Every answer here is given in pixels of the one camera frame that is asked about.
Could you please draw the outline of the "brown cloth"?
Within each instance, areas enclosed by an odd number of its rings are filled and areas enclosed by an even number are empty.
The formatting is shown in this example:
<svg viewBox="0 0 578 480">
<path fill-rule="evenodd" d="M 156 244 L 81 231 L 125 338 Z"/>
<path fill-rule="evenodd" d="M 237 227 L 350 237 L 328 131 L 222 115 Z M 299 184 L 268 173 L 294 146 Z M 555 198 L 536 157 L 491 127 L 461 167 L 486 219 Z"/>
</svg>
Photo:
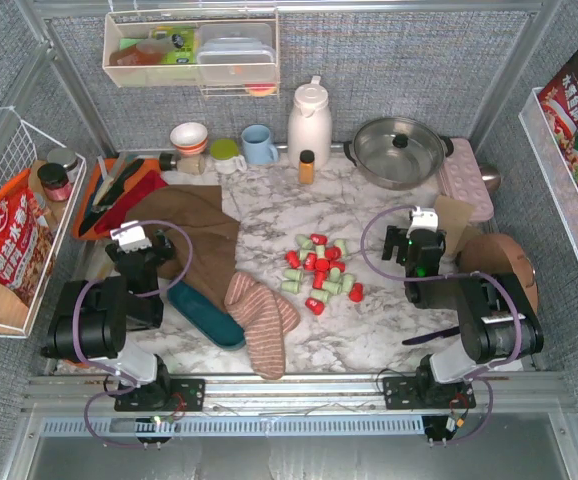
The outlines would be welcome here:
<svg viewBox="0 0 578 480">
<path fill-rule="evenodd" d="M 148 194 L 128 210 L 127 221 L 160 220 L 144 228 L 149 239 L 160 230 L 175 248 L 175 256 L 158 268 L 158 276 L 172 280 L 185 272 L 183 282 L 224 312 L 224 299 L 236 271 L 235 250 L 240 223 L 222 210 L 219 186 L 169 185 Z"/>
</svg>

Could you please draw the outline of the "teal storage basket tray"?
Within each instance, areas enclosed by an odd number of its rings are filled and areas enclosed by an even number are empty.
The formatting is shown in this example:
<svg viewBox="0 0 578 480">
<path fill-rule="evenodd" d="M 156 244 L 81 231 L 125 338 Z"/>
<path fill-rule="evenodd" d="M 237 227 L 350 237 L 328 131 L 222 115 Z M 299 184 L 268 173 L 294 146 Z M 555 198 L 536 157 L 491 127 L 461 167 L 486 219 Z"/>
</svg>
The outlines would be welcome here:
<svg viewBox="0 0 578 480">
<path fill-rule="evenodd" d="M 231 351 L 245 346 L 243 328 L 185 282 L 170 288 L 167 298 L 178 313 L 217 347 Z"/>
</svg>

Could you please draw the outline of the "pink striped towel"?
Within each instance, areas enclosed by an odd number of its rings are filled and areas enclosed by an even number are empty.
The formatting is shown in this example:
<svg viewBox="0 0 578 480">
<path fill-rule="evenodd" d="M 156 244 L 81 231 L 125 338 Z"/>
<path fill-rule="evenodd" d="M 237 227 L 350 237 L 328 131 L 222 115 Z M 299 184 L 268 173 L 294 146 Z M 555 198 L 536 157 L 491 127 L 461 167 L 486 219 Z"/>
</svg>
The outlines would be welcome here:
<svg viewBox="0 0 578 480">
<path fill-rule="evenodd" d="M 230 280 L 224 304 L 243 329 L 255 374 L 278 380 L 286 371 L 285 336 L 300 323 L 300 314 L 285 297 L 246 272 Z"/>
</svg>

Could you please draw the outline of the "red cloth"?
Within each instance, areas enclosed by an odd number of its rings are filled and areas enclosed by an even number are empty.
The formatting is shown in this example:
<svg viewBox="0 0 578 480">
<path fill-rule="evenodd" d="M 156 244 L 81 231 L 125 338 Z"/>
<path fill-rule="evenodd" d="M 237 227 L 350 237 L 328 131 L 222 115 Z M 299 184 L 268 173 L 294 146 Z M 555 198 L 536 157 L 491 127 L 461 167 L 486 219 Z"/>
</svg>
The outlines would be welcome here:
<svg viewBox="0 0 578 480">
<path fill-rule="evenodd" d="M 99 236 L 108 236 L 110 230 L 119 228 L 124 222 L 129 210 L 141 202 L 147 195 L 163 188 L 167 183 L 154 170 L 148 171 L 138 183 L 123 194 L 116 203 L 103 214 L 94 225 L 94 232 Z"/>
</svg>

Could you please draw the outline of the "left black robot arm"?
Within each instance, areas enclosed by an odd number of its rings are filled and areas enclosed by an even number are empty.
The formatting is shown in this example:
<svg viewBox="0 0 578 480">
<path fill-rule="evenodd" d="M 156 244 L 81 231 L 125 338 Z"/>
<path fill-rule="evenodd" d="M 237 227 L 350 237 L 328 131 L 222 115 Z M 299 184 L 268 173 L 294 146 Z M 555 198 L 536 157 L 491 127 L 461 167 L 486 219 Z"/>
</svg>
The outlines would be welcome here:
<svg viewBox="0 0 578 480">
<path fill-rule="evenodd" d="M 124 388 L 134 386 L 156 403 L 172 393 L 163 360 L 128 339 L 130 332 L 161 326 L 164 304 L 158 268 L 173 258 L 175 248 L 164 232 L 148 238 L 134 222 L 112 235 L 106 253 L 117 276 L 86 289 L 87 282 L 64 284 L 41 355 L 45 358 L 93 363 L 110 370 Z"/>
</svg>

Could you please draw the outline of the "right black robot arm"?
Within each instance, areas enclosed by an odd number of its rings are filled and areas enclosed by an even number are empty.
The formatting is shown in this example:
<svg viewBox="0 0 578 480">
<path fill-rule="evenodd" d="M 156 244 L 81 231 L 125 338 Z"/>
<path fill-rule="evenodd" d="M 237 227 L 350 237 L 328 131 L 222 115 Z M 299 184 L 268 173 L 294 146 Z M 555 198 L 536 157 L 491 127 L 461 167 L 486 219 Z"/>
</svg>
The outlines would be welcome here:
<svg viewBox="0 0 578 480">
<path fill-rule="evenodd" d="M 404 267 L 407 300 L 419 309 L 449 309 L 458 325 L 418 341 L 459 337 L 441 352 L 425 356 L 416 368 L 412 386 L 416 402 L 437 407 L 454 399 L 475 404 L 467 393 L 475 374 L 487 372 L 544 347 L 543 329 L 521 281 L 513 272 L 439 273 L 446 233 L 432 208 L 409 210 L 410 225 L 388 226 L 382 259 L 395 258 Z"/>
</svg>

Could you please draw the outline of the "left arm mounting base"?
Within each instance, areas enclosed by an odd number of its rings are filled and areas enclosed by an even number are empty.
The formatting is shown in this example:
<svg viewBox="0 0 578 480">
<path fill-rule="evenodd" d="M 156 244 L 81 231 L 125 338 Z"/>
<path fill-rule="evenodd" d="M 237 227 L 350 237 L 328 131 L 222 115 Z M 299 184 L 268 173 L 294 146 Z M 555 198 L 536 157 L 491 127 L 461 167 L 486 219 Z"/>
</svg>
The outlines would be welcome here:
<svg viewBox="0 0 578 480">
<path fill-rule="evenodd" d="M 167 388 L 157 382 L 115 397 L 117 412 L 200 412 L 203 409 L 204 379 L 172 379 Z"/>
</svg>

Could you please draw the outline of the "right arm mounting base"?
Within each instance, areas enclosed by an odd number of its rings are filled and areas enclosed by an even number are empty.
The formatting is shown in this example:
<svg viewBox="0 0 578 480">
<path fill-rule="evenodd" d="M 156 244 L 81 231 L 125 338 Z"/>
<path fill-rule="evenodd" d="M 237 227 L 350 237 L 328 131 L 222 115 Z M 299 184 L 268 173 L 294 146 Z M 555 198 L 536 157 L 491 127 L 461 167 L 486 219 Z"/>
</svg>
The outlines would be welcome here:
<svg viewBox="0 0 578 480">
<path fill-rule="evenodd" d="M 434 380 L 402 376 L 387 376 L 381 382 L 388 410 L 465 410 L 476 407 L 470 384 L 439 384 Z"/>
</svg>

